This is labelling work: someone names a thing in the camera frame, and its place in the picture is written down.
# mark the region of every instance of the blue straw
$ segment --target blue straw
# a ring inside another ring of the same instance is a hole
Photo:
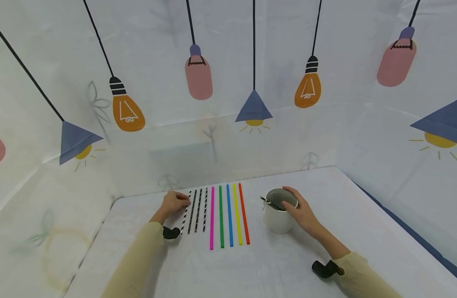
[[[230,191],[229,185],[227,185],[227,206],[228,206],[228,232],[230,234],[230,246],[233,246],[233,234],[232,234],[232,210],[230,207]]]

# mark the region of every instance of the white mug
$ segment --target white mug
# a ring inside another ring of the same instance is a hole
[[[275,188],[269,191],[266,195],[266,200],[280,207],[282,201],[292,204],[295,208],[298,207],[298,200],[295,196],[283,188]],[[264,209],[263,222],[270,231],[286,233],[293,226],[293,219],[287,211],[276,210],[270,206],[264,206]]]

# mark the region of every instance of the beige sleeve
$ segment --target beige sleeve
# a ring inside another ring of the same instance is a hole
[[[141,298],[152,257],[162,244],[160,223],[144,224],[119,262],[101,298]]]
[[[344,275],[338,276],[344,286],[356,298],[401,298],[371,267],[368,261],[356,252],[333,260],[344,270]]]

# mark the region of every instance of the black wrist strap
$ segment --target black wrist strap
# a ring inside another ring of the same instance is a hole
[[[166,226],[163,226],[162,229],[162,236],[164,239],[176,239],[180,235],[179,228],[169,229]]]
[[[315,261],[311,266],[311,269],[322,279],[327,279],[331,277],[333,274],[338,273],[339,275],[343,275],[343,271],[341,268],[338,267],[336,263],[333,261],[329,261],[328,264],[323,265],[319,261]]]

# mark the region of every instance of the green straw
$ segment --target green straw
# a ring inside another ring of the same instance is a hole
[[[224,214],[222,211],[222,185],[219,185],[219,206],[220,206],[220,248],[224,247]]]

